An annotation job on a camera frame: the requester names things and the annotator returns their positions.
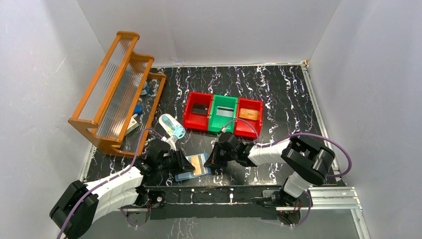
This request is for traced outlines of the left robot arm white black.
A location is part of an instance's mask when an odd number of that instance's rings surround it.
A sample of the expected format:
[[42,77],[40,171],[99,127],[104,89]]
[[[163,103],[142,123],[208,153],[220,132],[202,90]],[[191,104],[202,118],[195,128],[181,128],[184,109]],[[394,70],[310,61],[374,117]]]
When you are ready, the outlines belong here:
[[152,197],[145,182],[157,173],[172,175],[195,171],[180,148],[161,140],[153,140],[144,154],[134,158],[121,171],[108,177],[83,183],[72,182],[49,213],[59,227],[60,238],[78,239],[99,218],[122,207],[150,207]]

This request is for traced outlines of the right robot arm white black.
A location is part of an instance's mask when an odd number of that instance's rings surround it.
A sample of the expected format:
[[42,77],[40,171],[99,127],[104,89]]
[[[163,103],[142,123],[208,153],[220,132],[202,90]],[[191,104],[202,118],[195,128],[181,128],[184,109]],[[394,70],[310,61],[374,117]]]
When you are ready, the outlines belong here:
[[327,178],[335,153],[319,135],[295,133],[276,143],[243,143],[233,133],[224,132],[214,143],[204,163],[207,168],[223,168],[230,161],[244,167],[261,164],[286,163],[293,169],[280,190],[281,202],[293,206],[300,195],[313,185],[322,185]]

